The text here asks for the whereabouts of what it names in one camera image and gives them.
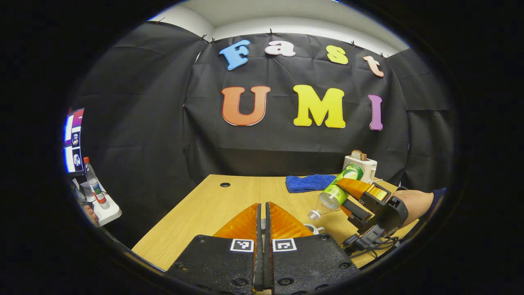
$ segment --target clip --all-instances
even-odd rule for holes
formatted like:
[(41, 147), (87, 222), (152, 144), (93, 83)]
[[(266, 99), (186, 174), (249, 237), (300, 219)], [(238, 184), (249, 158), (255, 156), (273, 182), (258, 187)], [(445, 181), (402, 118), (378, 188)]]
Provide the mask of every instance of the clip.
[(166, 17), (164, 16), (163, 18), (161, 18), (159, 21), (157, 21), (157, 22), (155, 23), (155, 25), (156, 25), (157, 23), (161, 22), (164, 18), (166, 18)]

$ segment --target bottle cap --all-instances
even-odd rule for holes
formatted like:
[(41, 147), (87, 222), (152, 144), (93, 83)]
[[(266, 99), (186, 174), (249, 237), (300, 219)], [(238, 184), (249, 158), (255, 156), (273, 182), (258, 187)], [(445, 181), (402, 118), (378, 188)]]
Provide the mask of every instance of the bottle cap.
[(320, 216), (320, 214), (317, 211), (311, 210), (311, 211), (309, 211), (308, 217), (312, 221), (316, 221), (316, 220), (319, 220), (321, 216)]

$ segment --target bread slice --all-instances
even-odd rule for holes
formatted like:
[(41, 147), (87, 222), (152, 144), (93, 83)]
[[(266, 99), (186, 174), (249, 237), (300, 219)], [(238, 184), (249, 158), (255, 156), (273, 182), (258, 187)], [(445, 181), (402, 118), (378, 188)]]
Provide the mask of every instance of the bread slice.
[(354, 158), (354, 159), (359, 159), (361, 161), (366, 161), (367, 160), (367, 155), (359, 150), (353, 150), (351, 152), (351, 157)]

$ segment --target wooden table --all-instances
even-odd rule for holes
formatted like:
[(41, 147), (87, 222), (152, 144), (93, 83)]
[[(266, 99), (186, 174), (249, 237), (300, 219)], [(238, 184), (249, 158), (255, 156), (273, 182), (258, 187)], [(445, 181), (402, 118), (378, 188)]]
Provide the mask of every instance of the wooden table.
[[(282, 207), (302, 223), (311, 223), (307, 213), (315, 205), (320, 191), (291, 194), (286, 188), (285, 177), (249, 177), (209, 175), (173, 210), (159, 221), (138, 243), (133, 252), (163, 270), (169, 269), (196, 235), (212, 236), (231, 218), (254, 203), (262, 204), (261, 216), (266, 216), (265, 203), (271, 201)], [(221, 187), (228, 182), (230, 187)], [(397, 187), (385, 181), (377, 182), (391, 192)], [(402, 238), (417, 223), (397, 231)], [(323, 226), (338, 243), (357, 232), (341, 210), (313, 222)], [(378, 255), (387, 250), (376, 250)], [(370, 252), (353, 258), (357, 267), (374, 259)]]

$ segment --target white letter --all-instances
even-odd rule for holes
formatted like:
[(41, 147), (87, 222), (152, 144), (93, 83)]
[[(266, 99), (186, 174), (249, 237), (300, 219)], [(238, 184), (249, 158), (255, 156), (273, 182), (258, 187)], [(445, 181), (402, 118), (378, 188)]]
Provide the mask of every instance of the white letter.
[(265, 52), (267, 54), (283, 56), (294, 56), (296, 52), (293, 51), (294, 45), (291, 42), (287, 41), (271, 41), (269, 42), (271, 46), (266, 47)]

